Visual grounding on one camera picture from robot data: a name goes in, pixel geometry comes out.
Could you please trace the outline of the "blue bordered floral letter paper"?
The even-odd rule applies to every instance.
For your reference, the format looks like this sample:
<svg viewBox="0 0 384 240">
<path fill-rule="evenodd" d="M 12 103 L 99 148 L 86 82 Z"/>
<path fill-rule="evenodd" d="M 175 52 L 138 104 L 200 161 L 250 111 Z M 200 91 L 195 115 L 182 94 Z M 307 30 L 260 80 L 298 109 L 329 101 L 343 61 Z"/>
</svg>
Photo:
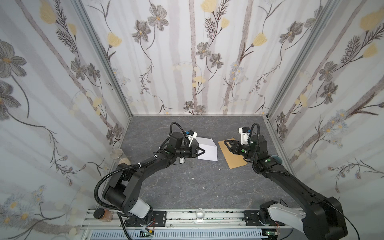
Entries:
<svg viewBox="0 0 384 240">
<path fill-rule="evenodd" d="M 206 151 L 205 154 L 201 155 L 199 160 L 205 160 L 205 161 L 218 161 L 218 149 L 217 145 L 214 143 L 213 139 L 208 138 L 196 138 L 199 147 L 204 149 Z"/>
</svg>

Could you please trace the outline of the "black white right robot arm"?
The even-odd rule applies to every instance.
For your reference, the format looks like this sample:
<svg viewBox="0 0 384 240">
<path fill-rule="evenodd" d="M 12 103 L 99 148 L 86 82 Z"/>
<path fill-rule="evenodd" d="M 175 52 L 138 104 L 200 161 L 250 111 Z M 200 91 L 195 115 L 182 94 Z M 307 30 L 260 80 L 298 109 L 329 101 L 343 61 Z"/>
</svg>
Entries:
<svg viewBox="0 0 384 240">
<path fill-rule="evenodd" d="M 250 161 L 255 173 L 280 186 L 301 207 L 297 211 L 269 201 L 260 205 L 259 221 L 263 225 L 280 222 L 304 233 L 309 240 L 340 240 L 348 235 L 347 222 L 341 203 L 311 189 L 282 165 L 277 156 L 270 156 L 263 136 L 252 136 L 247 145 L 226 140 L 227 149 Z"/>
</svg>

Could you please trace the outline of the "tan paper envelope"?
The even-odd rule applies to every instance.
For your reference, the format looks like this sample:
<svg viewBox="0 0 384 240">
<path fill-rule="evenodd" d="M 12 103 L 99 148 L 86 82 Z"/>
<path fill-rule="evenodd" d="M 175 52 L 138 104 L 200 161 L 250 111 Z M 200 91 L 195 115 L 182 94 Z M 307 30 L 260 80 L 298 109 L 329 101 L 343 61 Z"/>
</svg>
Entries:
<svg viewBox="0 0 384 240">
<path fill-rule="evenodd" d="M 243 160 L 243 157 L 241 155 L 234 155 L 228 150 L 224 141 L 219 141 L 218 143 L 224 155 L 224 158 L 229 166 L 229 169 L 235 169 L 247 165 L 247 162 Z"/>
</svg>

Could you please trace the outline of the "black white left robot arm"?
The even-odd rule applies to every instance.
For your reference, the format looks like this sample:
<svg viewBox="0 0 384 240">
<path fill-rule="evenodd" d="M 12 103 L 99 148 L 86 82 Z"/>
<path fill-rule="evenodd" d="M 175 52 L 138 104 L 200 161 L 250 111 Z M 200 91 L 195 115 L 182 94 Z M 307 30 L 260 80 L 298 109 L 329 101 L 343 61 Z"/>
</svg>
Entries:
<svg viewBox="0 0 384 240">
<path fill-rule="evenodd" d="M 143 182 L 156 172 L 175 164 L 177 158 L 196 158 L 205 153 L 193 144 L 197 133 L 172 133 L 154 156 L 135 165 L 120 164 L 115 171 L 105 175 L 96 184 L 94 198 L 107 209 L 117 210 L 124 217 L 132 214 L 140 225 L 149 225 L 154 221 L 153 207 L 140 197 Z"/>
</svg>

